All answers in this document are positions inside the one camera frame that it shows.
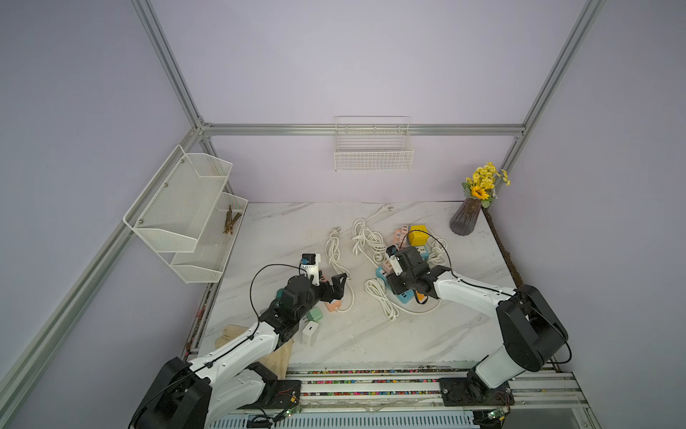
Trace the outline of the green plug adapter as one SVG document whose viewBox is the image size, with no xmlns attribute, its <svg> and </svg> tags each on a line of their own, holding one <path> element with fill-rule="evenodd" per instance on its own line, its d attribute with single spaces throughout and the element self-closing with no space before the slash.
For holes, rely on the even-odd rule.
<svg viewBox="0 0 686 429">
<path fill-rule="evenodd" d="M 307 318 L 308 322 L 319 323 L 323 319 L 323 312 L 321 309 L 319 309 L 319 307 L 314 307 L 307 312 L 305 317 Z"/>
</svg>

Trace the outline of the pink plug adapter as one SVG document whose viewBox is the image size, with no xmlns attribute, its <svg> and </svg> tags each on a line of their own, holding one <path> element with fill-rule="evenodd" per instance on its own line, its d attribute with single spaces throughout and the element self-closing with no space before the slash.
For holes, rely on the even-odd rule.
<svg viewBox="0 0 686 429">
<path fill-rule="evenodd" d="M 325 302 L 324 305 L 330 313 L 335 313 L 341 311 L 342 301 L 332 300 L 331 302 Z"/>
</svg>

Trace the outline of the white USB charger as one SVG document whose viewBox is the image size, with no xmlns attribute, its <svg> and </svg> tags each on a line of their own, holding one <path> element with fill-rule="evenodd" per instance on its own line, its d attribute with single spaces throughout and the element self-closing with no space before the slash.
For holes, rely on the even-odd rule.
<svg viewBox="0 0 686 429">
<path fill-rule="evenodd" d="M 302 331 L 302 343 L 307 346 L 313 346 L 316 337 L 318 336 L 320 325 L 316 321 L 308 321 Z"/>
</svg>

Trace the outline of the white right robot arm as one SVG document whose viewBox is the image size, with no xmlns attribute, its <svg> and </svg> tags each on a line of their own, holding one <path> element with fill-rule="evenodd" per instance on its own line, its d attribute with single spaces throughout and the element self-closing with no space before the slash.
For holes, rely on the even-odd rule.
<svg viewBox="0 0 686 429">
<path fill-rule="evenodd" d="M 468 384 L 494 391 L 524 372 L 538 372 L 568 345 L 568 333 L 541 292 L 530 285 L 500 288 L 430 266 L 415 247 L 387 250 L 395 292 L 415 291 L 469 307 L 498 322 L 502 345 L 468 373 Z"/>
</svg>

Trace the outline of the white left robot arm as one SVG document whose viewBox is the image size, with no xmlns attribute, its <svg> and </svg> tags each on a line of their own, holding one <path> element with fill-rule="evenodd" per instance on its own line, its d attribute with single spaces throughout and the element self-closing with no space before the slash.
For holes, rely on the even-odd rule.
<svg viewBox="0 0 686 429">
<path fill-rule="evenodd" d="M 260 360 L 287 344 L 305 314 L 343 298 L 346 273 L 321 282 L 296 275 L 257 323 L 213 353 L 163 365 L 130 420 L 130 428 L 205 428 L 235 409 L 274 401 L 282 386 Z"/>
</svg>

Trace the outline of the yellow cube socket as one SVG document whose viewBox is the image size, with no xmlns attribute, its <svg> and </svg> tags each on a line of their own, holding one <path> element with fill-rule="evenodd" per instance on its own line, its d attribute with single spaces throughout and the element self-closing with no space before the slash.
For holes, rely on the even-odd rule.
<svg viewBox="0 0 686 429">
<path fill-rule="evenodd" d="M 407 235 L 409 244 L 414 247 L 425 246 L 429 238 L 430 236 L 425 225 L 413 225 Z"/>
</svg>

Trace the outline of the purple ribbed glass vase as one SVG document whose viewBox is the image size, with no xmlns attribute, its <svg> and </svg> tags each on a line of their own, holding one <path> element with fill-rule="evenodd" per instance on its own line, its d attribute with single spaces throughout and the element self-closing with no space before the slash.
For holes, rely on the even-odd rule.
<svg viewBox="0 0 686 429">
<path fill-rule="evenodd" d="M 450 230 L 459 236 L 470 235 L 475 229 L 481 212 L 482 202 L 480 200 L 474 198 L 466 199 L 450 219 Z"/>
</svg>

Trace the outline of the beige cloth glove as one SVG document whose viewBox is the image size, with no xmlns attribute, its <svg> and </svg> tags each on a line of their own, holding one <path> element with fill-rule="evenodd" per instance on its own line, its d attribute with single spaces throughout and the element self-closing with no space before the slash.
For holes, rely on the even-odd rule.
<svg viewBox="0 0 686 429">
<path fill-rule="evenodd" d="M 278 379 L 284 379 L 294 341 L 279 345 L 279 336 L 267 325 L 261 325 L 253 340 L 248 339 L 255 327 L 250 329 L 228 325 L 223 335 L 215 342 L 213 357 L 215 363 L 215 382 L 232 379 L 253 363 L 261 363 L 271 370 Z"/>
</svg>

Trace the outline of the brown sticks on shelf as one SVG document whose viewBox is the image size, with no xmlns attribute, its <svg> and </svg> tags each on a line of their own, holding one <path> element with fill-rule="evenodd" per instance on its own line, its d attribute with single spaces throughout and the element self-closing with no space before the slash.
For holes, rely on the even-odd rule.
<svg viewBox="0 0 686 429">
<path fill-rule="evenodd" d="M 239 221 L 239 219 L 242 217 L 242 215 L 242 212 L 235 211 L 232 206 L 229 206 L 229 209 L 225 217 L 223 233 L 233 234 L 234 227 L 236 223 Z"/>
</svg>

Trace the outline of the yellow artificial flower bouquet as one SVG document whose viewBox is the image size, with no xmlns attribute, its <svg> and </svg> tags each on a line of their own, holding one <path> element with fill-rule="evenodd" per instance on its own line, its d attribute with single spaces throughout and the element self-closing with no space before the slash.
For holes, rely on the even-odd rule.
<svg viewBox="0 0 686 429">
<path fill-rule="evenodd" d="M 464 196 L 478 201 L 484 209 L 497 199 L 498 185 L 510 186 L 511 180 L 507 170 L 496 168 L 492 162 L 478 167 L 462 182 Z"/>
</svg>

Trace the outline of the white mesh two-tier shelf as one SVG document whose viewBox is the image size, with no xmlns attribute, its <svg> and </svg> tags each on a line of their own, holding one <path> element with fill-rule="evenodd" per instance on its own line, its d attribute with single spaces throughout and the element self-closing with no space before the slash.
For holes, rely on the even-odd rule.
<svg viewBox="0 0 686 429">
<path fill-rule="evenodd" d="M 186 284 L 223 278 L 248 208 L 247 199 L 230 193 L 231 171 L 228 161 L 177 146 L 123 216 Z M 224 234 L 229 206 L 243 215 L 233 234 Z"/>
</svg>

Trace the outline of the aluminium frame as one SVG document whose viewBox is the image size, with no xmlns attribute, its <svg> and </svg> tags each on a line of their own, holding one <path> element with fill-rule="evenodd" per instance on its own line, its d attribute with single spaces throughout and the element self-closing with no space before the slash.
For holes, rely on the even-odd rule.
<svg viewBox="0 0 686 429">
<path fill-rule="evenodd" d="M 236 76 L 241 2 L 182 28 L 203 66 L 228 61 L 214 96 L 255 117 L 203 116 L 150 1 L 1 5 L 1 425 L 62 350 L 155 193 L 143 179 L 214 136 L 333 137 L 528 132 L 548 92 L 546 43 L 565 51 L 586 1 L 255 1 L 286 48 L 289 78 Z M 233 33 L 221 48 L 215 20 Z"/>
</svg>

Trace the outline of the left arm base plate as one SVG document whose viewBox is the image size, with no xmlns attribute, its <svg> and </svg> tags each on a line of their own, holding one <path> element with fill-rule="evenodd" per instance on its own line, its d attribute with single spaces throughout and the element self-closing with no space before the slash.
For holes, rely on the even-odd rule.
<svg viewBox="0 0 686 429">
<path fill-rule="evenodd" d="M 300 380 L 277 380 L 266 383 L 261 395 L 243 409 L 285 409 L 292 404 L 292 398 L 300 397 L 302 382 Z"/>
</svg>

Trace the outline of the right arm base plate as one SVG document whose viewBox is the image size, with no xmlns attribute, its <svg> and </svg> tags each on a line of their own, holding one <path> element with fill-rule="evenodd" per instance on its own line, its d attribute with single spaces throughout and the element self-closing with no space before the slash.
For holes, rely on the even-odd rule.
<svg viewBox="0 0 686 429">
<path fill-rule="evenodd" d="M 491 389 L 479 379 L 467 377 L 440 378 L 439 393 L 445 407 L 498 407 L 514 403 L 507 383 Z"/>
</svg>

